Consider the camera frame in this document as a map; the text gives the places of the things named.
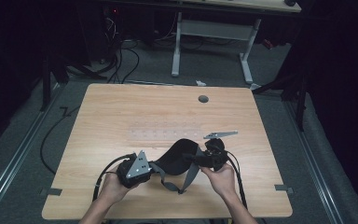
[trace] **hand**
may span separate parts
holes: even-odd
[[[98,196],[98,200],[104,201],[104,203],[109,207],[114,203],[120,202],[131,189],[138,187],[138,185],[136,185],[131,189],[127,189],[121,185],[118,180],[118,176],[116,175],[116,170],[117,166],[106,172],[105,179],[103,181],[103,188]]]
[[[200,169],[208,176],[214,191],[222,198],[237,195],[235,191],[234,169],[230,165],[225,163],[223,167],[216,172],[207,167],[200,167]]]
[[[116,175],[117,167],[106,172],[103,181],[103,188],[101,189],[98,198],[92,202],[86,214],[79,223],[99,224],[106,216],[109,208],[114,204],[120,202],[124,196],[131,190],[121,185]]]

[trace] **black device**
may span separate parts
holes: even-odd
[[[139,153],[138,157],[135,157],[136,155],[129,160],[123,161],[116,171],[120,183],[127,189],[146,182],[153,173],[143,151]]]
[[[101,172],[95,184],[93,201],[98,197],[103,175],[108,173],[106,171],[110,166],[120,160],[124,161],[118,166],[116,175],[120,183],[126,188],[130,189],[133,186],[144,183],[150,179],[152,174],[158,173],[161,177],[161,184],[170,191],[177,191],[178,194],[186,192],[186,188],[197,176],[200,166],[213,168],[215,171],[218,171],[227,161],[230,161],[237,174],[242,203],[247,207],[239,167],[237,169],[228,156],[228,151],[225,150],[223,141],[216,137],[218,135],[226,136],[234,133],[211,133],[207,135],[210,140],[205,143],[207,147],[205,151],[200,150],[200,146],[196,142],[183,138],[176,141],[172,147],[156,161],[148,161],[143,150],[141,150],[138,156],[133,153],[117,158],[110,162]],[[165,175],[181,175],[186,171],[186,179],[181,188],[164,180]]]
[[[199,155],[189,153],[183,153],[182,155],[179,155],[175,153],[176,156],[179,155],[181,158],[172,159],[176,161],[176,164],[180,163],[181,161],[187,163],[194,162],[194,164],[197,166],[213,168],[215,171],[220,170],[228,161],[228,155],[227,151],[225,151],[225,145],[223,144],[223,141],[220,138],[210,139],[205,143],[205,146],[207,149],[205,151],[201,151],[202,153],[199,153]],[[169,151],[177,151],[180,149],[181,148],[179,147],[172,147]],[[150,179],[150,176],[153,173],[158,172],[150,167],[150,163],[153,163],[156,166],[160,165],[159,161],[147,161],[143,151],[139,153],[138,157],[133,156],[131,159],[123,161],[117,168],[117,176],[120,180],[120,183],[126,188],[130,189],[137,184],[146,182]]]

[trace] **desk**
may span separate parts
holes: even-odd
[[[282,0],[182,0],[188,3],[202,3],[209,5],[218,5],[226,7],[244,7],[244,8],[255,8],[255,9],[268,9],[281,12],[295,12],[301,11],[298,4],[293,7],[287,6]],[[219,22],[208,22],[208,21],[193,21],[193,20],[182,20],[182,13],[178,13],[177,25],[176,25],[176,44],[173,52],[172,62],[172,76],[179,76],[180,68],[180,40],[181,35],[200,35],[206,37],[226,38],[234,40],[244,40],[247,42],[243,53],[240,54],[241,66],[243,76],[248,84],[253,83],[252,74],[248,64],[249,53],[251,52],[252,45],[255,42],[255,36],[259,28],[261,20],[255,20],[253,26],[250,25],[236,25]]]
[[[199,96],[209,98],[201,103]],[[222,138],[241,165],[249,211],[255,217],[289,217],[292,208],[282,185],[254,96],[245,88],[91,84],[52,183],[45,219],[81,219],[90,206],[95,181],[113,159],[144,150],[152,161],[176,140],[188,138],[205,149],[202,136],[238,131]],[[182,186],[186,174],[167,176]],[[159,175],[131,190],[107,218],[223,218],[230,214],[199,173],[182,195],[166,190]]]

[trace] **table leg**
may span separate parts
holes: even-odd
[[[258,31],[258,27],[260,26],[260,22],[261,22],[261,19],[257,19],[255,21],[255,24],[254,24],[253,29],[249,36],[249,40],[248,40],[248,44],[246,46],[245,52],[240,54],[243,75],[245,77],[245,81],[248,84],[253,83],[252,74],[251,74],[251,71],[249,69],[249,64],[248,64],[248,57],[249,57],[249,53],[251,52],[252,45],[255,42],[255,36],[257,35],[257,31]]]
[[[173,53],[173,63],[172,63],[173,77],[179,76],[181,31],[182,31],[182,12],[178,12],[178,20],[176,25],[176,45],[175,45],[175,52]]]

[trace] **wood grain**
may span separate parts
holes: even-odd
[[[200,95],[208,96],[209,102],[199,102]],[[134,136],[135,128],[150,134],[150,139]],[[48,196],[43,218],[81,219],[102,169],[113,159],[140,150],[150,161],[157,160],[179,139],[164,138],[164,131],[176,132],[178,136],[186,134],[205,149],[203,135],[235,130],[238,134],[222,140],[241,165],[249,211],[255,217],[291,216],[286,192],[274,188],[283,182],[250,90],[91,84],[52,184],[53,188],[62,189],[62,195]],[[167,180],[182,186],[184,178],[185,175],[168,176]],[[159,181],[158,175],[152,175],[150,181],[115,204],[107,217],[230,217],[203,173],[182,195],[166,190]]]

